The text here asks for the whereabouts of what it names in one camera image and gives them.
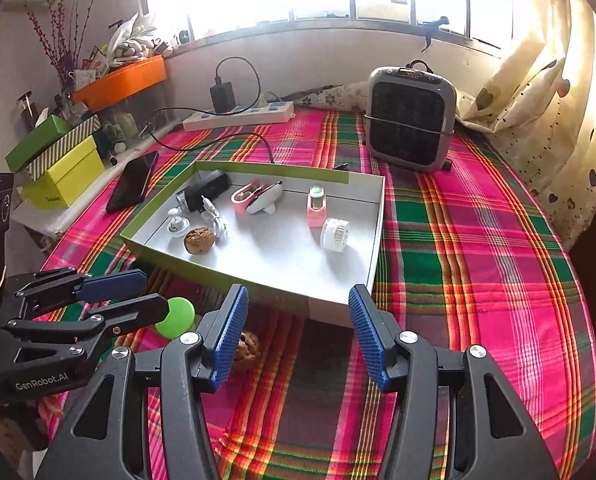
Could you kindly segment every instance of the blue gripper pad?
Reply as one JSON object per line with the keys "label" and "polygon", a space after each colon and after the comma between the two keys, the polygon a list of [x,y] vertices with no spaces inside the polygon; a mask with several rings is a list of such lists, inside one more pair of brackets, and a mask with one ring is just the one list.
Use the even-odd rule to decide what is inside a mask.
{"label": "blue gripper pad", "polygon": [[76,301],[100,303],[107,300],[127,300],[140,296],[147,286],[147,276],[142,270],[127,270],[86,279],[75,291]]}
{"label": "blue gripper pad", "polygon": [[395,343],[400,330],[395,318],[377,309],[364,285],[349,291],[349,311],[369,377],[382,392],[394,391],[394,379],[402,375]]}
{"label": "blue gripper pad", "polygon": [[201,334],[204,338],[203,361],[211,370],[209,380],[215,389],[229,377],[248,311],[247,289],[242,285],[232,285],[207,335]]}

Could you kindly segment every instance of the white and pink device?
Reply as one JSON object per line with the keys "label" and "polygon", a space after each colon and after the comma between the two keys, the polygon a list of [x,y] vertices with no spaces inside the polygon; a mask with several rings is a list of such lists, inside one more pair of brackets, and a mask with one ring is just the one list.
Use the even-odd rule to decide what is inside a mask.
{"label": "white and pink device", "polygon": [[258,179],[238,189],[232,196],[231,202],[236,215],[254,214],[264,211],[275,213],[275,201],[283,193],[283,182],[274,184],[260,184]]}

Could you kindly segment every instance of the metal screw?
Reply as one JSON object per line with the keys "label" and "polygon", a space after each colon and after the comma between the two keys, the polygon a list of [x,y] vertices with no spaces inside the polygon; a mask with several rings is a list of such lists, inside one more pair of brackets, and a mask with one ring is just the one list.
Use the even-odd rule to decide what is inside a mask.
{"label": "metal screw", "polygon": [[111,350],[111,357],[114,359],[122,359],[129,355],[129,349],[126,346],[119,346]]}
{"label": "metal screw", "polygon": [[405,330],[404,332],[400,332],[400,340],[402,343],[415,343],[417,341],[417,334],[415,332],[409,332],[409,330]]}
{"label": "metal screw", "polygon": [[180,342],[184,345],[195,345],[200,341],[200,336],[195,332],[185,332],[180,336]]}
{"label": "metal screw", "polygon": [[478,359],[482,359],[482,357],[486,355],[486,349],[480,345],[473,345],[468,349],[468,352],[473,355],[473,357],[477,357]]}

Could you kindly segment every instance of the striped box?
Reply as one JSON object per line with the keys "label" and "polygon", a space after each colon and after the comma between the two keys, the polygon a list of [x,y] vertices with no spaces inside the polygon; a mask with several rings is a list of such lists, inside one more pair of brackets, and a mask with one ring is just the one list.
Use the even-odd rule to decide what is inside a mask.
{"label": "striped box", "polygon": [[97,115],[90,117],[82,124],[79,124],[72,131],[56,140],[43,153],[38,155],[26,168],[25,172],[36,181],[47,171],[57,160],[69,150],[81,143],[84,139],[100,129],[100,120]]}

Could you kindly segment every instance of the green ball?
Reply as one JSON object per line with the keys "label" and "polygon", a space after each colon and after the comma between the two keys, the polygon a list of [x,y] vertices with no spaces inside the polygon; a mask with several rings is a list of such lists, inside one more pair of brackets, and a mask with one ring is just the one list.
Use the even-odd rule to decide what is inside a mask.
{"label": "green ball", "polygon": [[195,309],[187,298],[171,298],[167,317],[156,323],[158,333],[167,339],[175,339],[189,332],[195,319]]}

